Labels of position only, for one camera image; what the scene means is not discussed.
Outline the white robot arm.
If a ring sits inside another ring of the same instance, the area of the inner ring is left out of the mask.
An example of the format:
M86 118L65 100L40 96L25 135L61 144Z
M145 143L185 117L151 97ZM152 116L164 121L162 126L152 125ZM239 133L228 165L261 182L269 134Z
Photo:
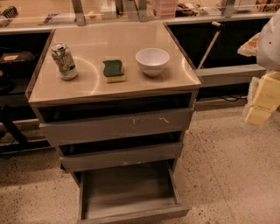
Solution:
M248 89L243 121L261 126L280 106L280 10L262 28L256 44L256 61L269 70L261 79L254 77Z

